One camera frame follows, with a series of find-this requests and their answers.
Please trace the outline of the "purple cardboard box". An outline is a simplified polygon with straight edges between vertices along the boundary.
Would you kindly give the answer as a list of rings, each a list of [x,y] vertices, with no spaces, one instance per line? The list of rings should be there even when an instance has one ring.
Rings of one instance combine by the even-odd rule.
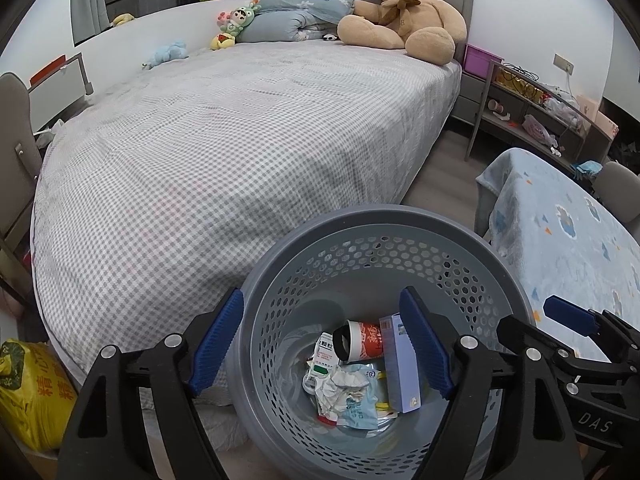
[[[421,407],[421,384],[416,352],[398,313],[380,319],[387,394],[390,406],[406,414]]]

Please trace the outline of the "blue wet wipes packet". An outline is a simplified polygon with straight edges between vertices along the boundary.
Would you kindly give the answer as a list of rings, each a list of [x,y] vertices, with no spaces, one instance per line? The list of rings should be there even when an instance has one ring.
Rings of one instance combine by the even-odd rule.
[[[359,364],[367,373],[370,386],[366,396],[358,403],[348,401],[347,410],[341,414],[337,425],[355,430],[371,431],[378,428],[378,416],[376,416],[374,394],[374,378],[377,369],[373,364]]]

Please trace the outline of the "red white paper cup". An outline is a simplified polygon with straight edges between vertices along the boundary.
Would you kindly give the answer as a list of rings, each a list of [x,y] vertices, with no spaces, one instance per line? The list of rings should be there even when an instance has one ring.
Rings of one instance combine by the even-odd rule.
[[[378,324],[347,321],[334,330],[334,350],[343,363],[356,363],[382,358],[383,341]]]

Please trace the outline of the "white paper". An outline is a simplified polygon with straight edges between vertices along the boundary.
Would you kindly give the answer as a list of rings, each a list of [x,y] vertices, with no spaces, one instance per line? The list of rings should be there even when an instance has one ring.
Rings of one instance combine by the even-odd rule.
[[[320,418],[338,422],[347,410],[348,401],[358,404],[370,386],[367,373],[359,364],[337,367],[326,378],[318,378],[314,385],[314,398]]]

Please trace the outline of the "white green medicine box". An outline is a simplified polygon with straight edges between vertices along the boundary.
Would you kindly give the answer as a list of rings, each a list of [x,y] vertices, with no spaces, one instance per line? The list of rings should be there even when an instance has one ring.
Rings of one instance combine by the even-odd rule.
[[[303,389],[314,394],[316,389],[335,372],[341,364],[333,344],[333,336],[323,332],[314,344],[314,353],[307,362],[307,371],[303,377]]]

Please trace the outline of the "yellow plastic lid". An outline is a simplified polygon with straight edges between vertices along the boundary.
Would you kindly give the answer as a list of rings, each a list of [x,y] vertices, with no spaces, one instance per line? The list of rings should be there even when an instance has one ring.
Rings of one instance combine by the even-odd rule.
[[[386,422],[398,417],[398,411],[395,411],[390,405],[388,397],[386,373],[384,370],[377,370],[374,378],[374,394],[376,397],[375,411],[378,416],[378,424],[382,426]]]

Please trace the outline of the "grey perforated trash basket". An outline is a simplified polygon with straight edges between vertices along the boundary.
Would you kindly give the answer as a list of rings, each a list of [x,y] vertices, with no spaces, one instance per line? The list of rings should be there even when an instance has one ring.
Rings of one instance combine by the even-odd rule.
[[[447,403],[418,369],[399,316],[413,288],[461,335],[499,348],[530,320],[515,275],[475,233],[405,206],[309,221],[260,258],[227,358],[252,441],[290,479],[408,479]]]

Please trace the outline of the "blue patterned table blanket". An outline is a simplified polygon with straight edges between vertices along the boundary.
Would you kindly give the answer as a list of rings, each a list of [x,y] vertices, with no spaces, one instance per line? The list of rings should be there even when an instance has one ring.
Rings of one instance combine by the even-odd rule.
[[[474,230],[518,278],[535,325],[581,358],[604,353],[544,314],[558,296],[639,324],[639,245],[575,181],[533,153],[510,148],[477,177]]]

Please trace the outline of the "grey office chair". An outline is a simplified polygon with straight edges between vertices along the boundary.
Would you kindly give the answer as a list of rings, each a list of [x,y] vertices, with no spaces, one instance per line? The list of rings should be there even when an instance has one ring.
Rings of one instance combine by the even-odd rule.
[[[594,194],[603,206],[640,240],[640,179],[618,162],[607,162],[593,181]]]

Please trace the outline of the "yellow plastic bag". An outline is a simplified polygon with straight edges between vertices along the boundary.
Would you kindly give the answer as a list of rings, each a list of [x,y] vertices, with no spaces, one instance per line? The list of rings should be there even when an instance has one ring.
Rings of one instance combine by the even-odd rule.
[[[47,344],[8,339],[1,345],[1,422],[33,451],[61,447],[77,393]]]

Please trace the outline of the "grey shelf unit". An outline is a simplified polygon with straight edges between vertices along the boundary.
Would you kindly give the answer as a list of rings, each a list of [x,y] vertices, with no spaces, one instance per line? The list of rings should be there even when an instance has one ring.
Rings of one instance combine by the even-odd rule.
[[[494,77],[500,66],[541,88],[544,92],[542,104],[535,104],[498,86]],[[524,131],[522,123],[526,114],[533,115],[558,140],[557,148],[548,148]],[[525,148],[570,177],[576,174],[577,166],[583,162],[606,162],[613,142],[613,137],[579,107],[504,63],[492,63],[490,66],[466,156],[472,154],[478,136],[483,132],[495,136],[512,148]]]

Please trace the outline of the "purple storage box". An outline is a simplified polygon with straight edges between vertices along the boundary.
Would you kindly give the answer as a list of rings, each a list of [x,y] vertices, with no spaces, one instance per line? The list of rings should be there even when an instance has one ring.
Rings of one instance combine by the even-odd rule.
[[[503,58],[481,48],[467,44],[465,47],[464,70],[474,76],[486,79],[492,63],[501,64]]]

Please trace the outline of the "small light blue plush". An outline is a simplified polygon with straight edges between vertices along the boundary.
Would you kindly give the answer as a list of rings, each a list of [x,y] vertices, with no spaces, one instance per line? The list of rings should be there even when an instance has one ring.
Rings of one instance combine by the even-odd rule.
[[[187,57],[188,52],[186,52],[186,44],[183,41],[174,41],[167,46],[156,49],[152,56],[142,64],[142,68],[144,70],[152,70],[152,68],[159,66],[160,64],[175,60],[183,60]]]

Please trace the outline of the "small yellow plush toy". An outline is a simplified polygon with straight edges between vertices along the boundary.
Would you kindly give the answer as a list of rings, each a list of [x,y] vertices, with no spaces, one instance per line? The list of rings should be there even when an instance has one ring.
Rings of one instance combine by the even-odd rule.
[[[111,27],[117,27],[119,25],[123,25],[129,23],[134,20],[134,16],[130,13],[119,14],[111,21]]]

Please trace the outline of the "large tan teddy bear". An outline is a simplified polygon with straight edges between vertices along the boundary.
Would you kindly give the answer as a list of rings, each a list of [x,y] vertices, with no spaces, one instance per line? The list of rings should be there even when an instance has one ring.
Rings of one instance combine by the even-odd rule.
[[[350,46],[404,49],[418,60],[443,66],[466,39],[460,12],[444,0],[356,0],[337,25],[337,37]]]

